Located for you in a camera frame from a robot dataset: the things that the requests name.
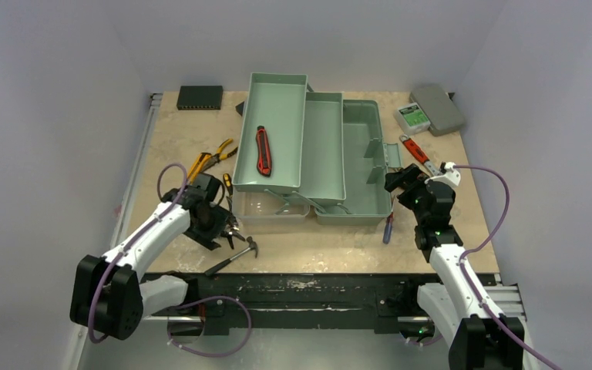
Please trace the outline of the black pruning shears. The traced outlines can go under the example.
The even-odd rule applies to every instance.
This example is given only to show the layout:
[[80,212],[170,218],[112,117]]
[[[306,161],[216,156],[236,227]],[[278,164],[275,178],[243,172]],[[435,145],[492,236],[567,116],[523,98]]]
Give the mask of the black pruning shears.
[[230,246],[230,249],[234,249],[234,241],[246,241],[246,238],[239,232],[239,223],[235,216],[229,217],[226,226],[221,231],[220,236],[225,238]]

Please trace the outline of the black handled screwdriver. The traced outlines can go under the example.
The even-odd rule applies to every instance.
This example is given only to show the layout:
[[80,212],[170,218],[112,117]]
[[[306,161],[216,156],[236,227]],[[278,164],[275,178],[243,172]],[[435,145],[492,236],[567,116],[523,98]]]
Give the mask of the black handled screwdriver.
[[232,178],[229,173],[223,174],[223,182],[224,182],[224,186],[227,191],[227,197],[231,199],[232,196],[234,195],[234,187],[232,184]]

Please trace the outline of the red black utility knife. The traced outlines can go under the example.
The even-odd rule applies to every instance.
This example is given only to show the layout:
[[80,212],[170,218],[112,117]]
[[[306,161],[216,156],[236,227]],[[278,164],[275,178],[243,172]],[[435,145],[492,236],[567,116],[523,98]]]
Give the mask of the red black utility knife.
[[257,145],[257,171],[263,177],[270,177],[272,172],[271,149],[267,130],[258,126],[255,136]]

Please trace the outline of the translucent green tool box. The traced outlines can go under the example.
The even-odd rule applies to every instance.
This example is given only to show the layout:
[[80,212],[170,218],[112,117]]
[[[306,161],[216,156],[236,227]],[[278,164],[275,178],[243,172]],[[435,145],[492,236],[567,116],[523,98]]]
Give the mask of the translucent green tool box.
[[[257,171],[258,126],[267,130],[270,177]],[[244,225],[314,214],[323,225],[375,226],[392,212],[385,175],[401,165],[376,101],[315,92],[305,75],[251,74],[232,176],[233,212]]]

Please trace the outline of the yellow handled pliers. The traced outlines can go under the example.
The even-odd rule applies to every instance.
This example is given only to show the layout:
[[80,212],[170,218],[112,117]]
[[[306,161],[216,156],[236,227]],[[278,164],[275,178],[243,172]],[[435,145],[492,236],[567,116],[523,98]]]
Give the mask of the yellow handled pliers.
[[211,153],[208,152],[201,152],[197,158],[192,163],[190,169],[188,170],[187,174],[187,183],[190,184],[193,182],[195,176],[197,176],[203,169],[204,165],[207,161],[212,157]]

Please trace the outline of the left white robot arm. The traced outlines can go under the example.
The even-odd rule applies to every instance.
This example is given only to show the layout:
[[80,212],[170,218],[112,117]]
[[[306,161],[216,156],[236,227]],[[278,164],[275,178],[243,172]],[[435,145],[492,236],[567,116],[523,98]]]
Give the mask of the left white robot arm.
[[184,188],[165,193],[146,222],[121,244],[100,257],[86,255],[77,265],[69,309],[70,320],[93,335],[128,338],[142,318],[171,307],[190,315],[199,294],[179,277],[143,282],[143,275],[180,235],[209,251],[216,250],[232,214],[217,201],[221,180],[199,174]]

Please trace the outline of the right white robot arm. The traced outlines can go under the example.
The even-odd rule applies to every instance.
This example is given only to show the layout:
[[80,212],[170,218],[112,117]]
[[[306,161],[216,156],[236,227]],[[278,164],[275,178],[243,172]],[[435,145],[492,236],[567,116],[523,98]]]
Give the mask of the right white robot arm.
[[491,298],[451,224],[453,185],[458,182],[456,170],[431,178],[415,164],[385,176],[385,190],[400,190],[397,201],[413,212],[416,247],[441,280],[406,288],[403,306],[413,314],[429,315],[436,336],[449,347],[451,369],[523,369],[523,322]]

